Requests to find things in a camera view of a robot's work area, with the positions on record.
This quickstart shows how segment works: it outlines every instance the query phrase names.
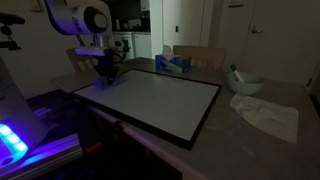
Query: table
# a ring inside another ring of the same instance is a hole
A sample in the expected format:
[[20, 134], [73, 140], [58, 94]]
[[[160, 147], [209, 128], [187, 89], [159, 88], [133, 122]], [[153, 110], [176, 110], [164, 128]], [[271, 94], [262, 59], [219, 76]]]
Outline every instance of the table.
[[[151, 59], [137, 58], [127, 61], [121, 65], [121, 72], [132, 68], [156, 72]], [[295, 107], [299, 111], [297, 143], [292, 144], [255, 128], [229, 107], [234, 94], [225, 84], [225, 72], [192, 68], [185, 74], [171, 75], [222, 85], [192, 150], [182, 149], [126, 122], [122, 122], [122, 126], [125, 133], [181, 171], [184, 177], [320, 178], [320, 121], [305, 87], [266, 80], [262, 90], [254, 95], [262, 100]], [[96, 77], [94, 71], [88, 71], [58, 77], [52, 79], [52, 82], [65, 92], [73, 92], [92, 84]], [[100, 110], [94, 110], [107, 119], [118, 120]]]

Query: black frame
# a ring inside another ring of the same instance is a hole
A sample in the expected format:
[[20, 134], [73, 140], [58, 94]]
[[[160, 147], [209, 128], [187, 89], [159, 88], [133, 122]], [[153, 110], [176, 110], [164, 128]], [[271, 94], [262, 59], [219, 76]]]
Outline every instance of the black frame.
[[209, 105], [208, 105], [205, 113], [203, 114], [203, 116], [202, 116], [202, 118], [201, 118], [201, 120], [200, 120], [200, 122], [199, 122], [199, 124], [198, 124], [198, 126], [197, 126], [197, 128], [196, 128], [196, 130], [194, 131], [194, 133], [193, 133], [192, 138], [191, 138], [190, 141], [185, 140], [185, 139], [182, 139], [182, 138], [180, 138], [180, 137], [177, 137], [177, 136], [175, 136], [175, 135], [173, 135], [173, 134], [170, 134], [170, 133], [168, 133], [168, 132], [166, 132], [166, 131], [163, 131], [163, 130], [161, 130], [161, 129], [158, 129], [158, 128], [156, 128], [156, 127], [154, 127], [154, 126], [151, 126], [151, 125], [149, 125], [149, 124], [146, 124], [146, 123], [144, 123], [144, 122], [142, 122], [142, 121], [140, 121], [140, 120], [138, 120], [138, 119], [135, 119], [135, 118], [133, 118], [133, 117], [131, 117], [131, 116], [126, 115], [125, 113], [116, 111], [116, 110], [111, 109], [111, 108], [109, 108], [109, 107], [106, 107], [106, 106], [104, 106], [104, 105], [102, 105], [102, 104], [99, 104], [99, 103], [97, 103], [97, 102], [94, 102], [94, 101], [92, 101], [92, 100], [90, 100], [90, 99], [87, 99], [87, 98], [85, 98], [85, 97], [82, 97], [82, 96], [80, 96], [80, 95], [77, 95], [77, 94], [75, 94], [76, 91], [74, 92], [74, 95], [75, 95], [76, 97], [78, 97], [79, 99], [81, 99], [81, 100], [83, 100], [83, 101], [85, 101], [85, 102], [88, 102], [90, 105], [92, 105], [92, 106], [95, 107], [95, 108], [98, 108], [98, 109], [100, 109], [100, 110], [102, 110], [102, 111], [105, 111], [106, 113], [108, 113], [108, 114], [110, 114], [110, 115], [113, 115], [113, 116], [115, 116], [115, 117], [117, 117], [117, 118], [119, 118], [119, 119], [121, 119], [121, 120], [123, 120], [123, 121], [126, 121], [126, 122], [128, 122], [128, 123], [130, 123], [130, 124], [132, 124], [132, 125], [134, 125], [134, 126], [137, 126], [137, 127], [141, 128], [141, 129], [143, 129], [143, 130], [146, 130], [146, 131], [148, 131], [148, 132], [150, 132], [150, 133], [152, 133], [152, 134], [154, 134], [154, 135], [156, 135], [156, 136], [158, 136], [158, 137], [160, 137], [160, 138], [163, 138], [163, 139], [165, 139], [165, 140], [167, 140], [167, 141], [169, 141], [169, 142], [171, 142], [171, 143], [179, 146], [179, 147], [182, 147], [182, 148], [187, 149], [187, 150], [191, 150], [192, 147], [193, 147], [194, 142], [196, 141], [196, 138], [197, 138], [198, 135], [199, 135], [199, 132], [200, 132], [200, 130], [201, 130], [201, 128], [202, 128], [202, 125], [204, 124], [204, 121], [205, 121], [205, 119], [207, 118], [207, 116], [208, 116], [208, 114], [209, 114], [209, 112], [210, 112], [210, 110], [211, 110], [211, 107], [212, 107], [213, 103], [215, 102], [218, 94], [220, 93], [221, 85], [219, 85], [219, 84], [213, 84], [213, 83], [208, 83], [208, 82], [203, 82], [203, 81], [198, 81], [198, 80], [186, 79], [186, 78], [182, 78], [182, 77], [171, 76], [171, 75], [167, 75], [167, 74], [161, 74], [161, 73], [157, 73], [157, 72], [150, 72], [150, 71], [145, 71], [145, 70], [140, 70], [140, 69], [131, 69], [131, 70], [128, 70], [128, 71], [123, 72], [122, 74], [125, 74], [125, 73], [127, 73], [127, 72], [129, 72], [129, 71], [132, 71], [132, 70], [141, 71], [141, 72], [145, 72], [145, 73], [151, 73], [151, 74], [157, 74], [157, 75], [161, 75], [161, 76], [168, 76], [168, 77], [171, 77], [171, 78], [183, 79], [183, 80], [193, 81], [193, 82], [198, 82], [198, 83], [203, 83], [203, 84], [209, 84], [209, 85], [218, 86], [218, 90], [217, 90], [216, 94], [215, 94], [215, 95], [213, 96], [213, 98], [211, 99], [211, 102], [209, 103]]

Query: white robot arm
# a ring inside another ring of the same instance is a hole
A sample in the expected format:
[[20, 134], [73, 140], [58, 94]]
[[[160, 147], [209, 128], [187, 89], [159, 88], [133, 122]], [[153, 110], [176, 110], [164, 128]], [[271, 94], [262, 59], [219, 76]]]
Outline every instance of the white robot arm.
[[64, 35], [112, 36], [109, 7], [100, 0], [45, 0], [53, 27]]
[[95, 66], [100, 76], [111, 84], [119, 70], [113, 61], [112, 21], [108, 5], [100, 0], [45, 0], [53, 27], [64, 35], [94, 36], [94, 46], [80, 46], [76, 53], [98, 59]]

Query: countertop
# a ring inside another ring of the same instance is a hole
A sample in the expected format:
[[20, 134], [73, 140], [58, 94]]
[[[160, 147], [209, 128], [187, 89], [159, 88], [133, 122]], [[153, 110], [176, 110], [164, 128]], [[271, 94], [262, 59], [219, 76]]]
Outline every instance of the countertop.
[[123, 31], [112, 31], [112, 33], [124, 33], [124, 34], [144, 34], [144, 35], [151, 35], [151, 32], [150, 31], [126, 31], [126, 30], [123, 30]]

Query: blue led light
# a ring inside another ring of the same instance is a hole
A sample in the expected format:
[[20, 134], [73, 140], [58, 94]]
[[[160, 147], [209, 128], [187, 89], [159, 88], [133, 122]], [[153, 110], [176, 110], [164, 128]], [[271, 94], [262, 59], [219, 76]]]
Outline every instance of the blue led light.
[[7, 125], [0, 124], [0, 140], [2, 140], [11, 153], [22, 153], [28, 146]]
[[20, 141], [20, 138], [15, 135], [15, 134], [11, 134], [10, 136], [7, 136], [7, 139], [12, 143], [12, 144], [16, 144], [17, 142]]
[[24, 151], [28, 148], [27, 145], [24, 144], [23, 142], [20, 142], [20, 143], [16, 144], [15, 146], [19, 151]]
[[11, 129], [6, 125], [0, 125], [0, 133], [7, 136], [12, 133]]

